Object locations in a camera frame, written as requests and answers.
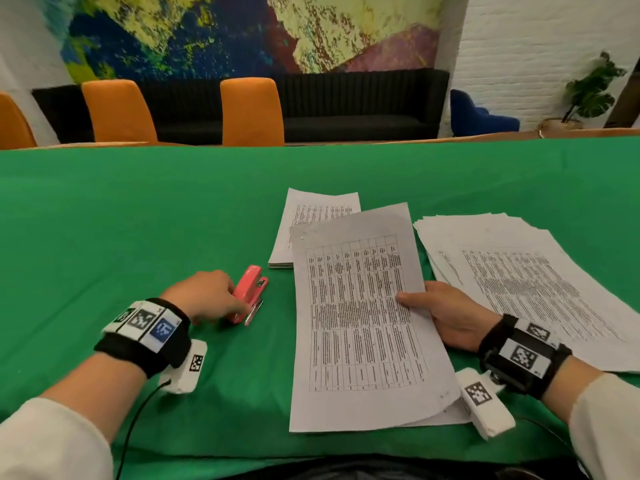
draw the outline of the dark bench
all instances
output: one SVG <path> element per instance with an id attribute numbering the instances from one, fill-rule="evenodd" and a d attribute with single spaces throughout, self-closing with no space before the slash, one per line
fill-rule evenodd
<path id="1" fill-rule="evenodd" d="M 383 141 L 436 138 L 449 74 L 435 69 L 290 74 L 278 86 L 285 140 Z M 160 141 L 221 144 L 220 81 L 137 81 Z M 34 89 L 60 143 L 92 141 L 79 86 Z"/>

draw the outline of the monstera plant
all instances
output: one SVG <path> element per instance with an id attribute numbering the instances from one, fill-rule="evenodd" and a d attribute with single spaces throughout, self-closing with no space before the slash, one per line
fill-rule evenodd
<path id="1" fill-rule="evenodd" d="M 608 52 L 602 52 L 596 67 L 587 77 L 567 83 L 566 95 L 571 107 L 562 118 L 562 123 L 567 123 L 576 114 L 587 119 L 596 118 L 606 113 L 616 99 L 605 91 L 611 81 L 626 73 L 626 70 L 613 63 Z"/>

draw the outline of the blue armchair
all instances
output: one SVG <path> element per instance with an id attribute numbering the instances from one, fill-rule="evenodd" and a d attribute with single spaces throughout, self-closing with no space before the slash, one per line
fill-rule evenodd
<path id="1" fill-rule="evenodd" d="M 520 131 L 520 120 L 510 116 L 489 114 L 484 107 L 477 107 L 464 91 L 451 90 L 451 130 L 453 136 Z"/>

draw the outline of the mural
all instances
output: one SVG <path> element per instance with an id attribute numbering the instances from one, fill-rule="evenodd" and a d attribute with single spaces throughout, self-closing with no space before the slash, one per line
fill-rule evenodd
<path id="1" fill-rule="evenodd" d="M 40 0 L 76 82 L 431 67 L 442 0 Z"/>

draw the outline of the white wall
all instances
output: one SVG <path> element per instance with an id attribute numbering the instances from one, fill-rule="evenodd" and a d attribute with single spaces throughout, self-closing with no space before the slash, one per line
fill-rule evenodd
<path id="1" fill-rule="evenodd" d="M 461 21 L 447 10 L 455 15 L 466 2 L 445 2 L 443 36 L 460 30 L 445 24 Z M 523 130 L 562 116 L 564 85 L 585 76 L 601 50 L 629 70 L 640 57 L 640 0 L 468 0 L 463 21 L 451 87 L 491 112 L 519 118 Z M 436 67 L 451 65 L 455 49 L 439 46 Z M 615 97 L 627 78 L 610 86 Z M 586 126 L 602 127 L 606 119 Z M 450 135 L 445 115 L 440 136 Z"/>
<path id="2" fill-rule="evenodd" d="M 0 2 L 0 91 L 27 117 L 39 145 L 58 143 L 31 89 L 70 84 L 60 46 L 47 29 L 37 0 Z"/>

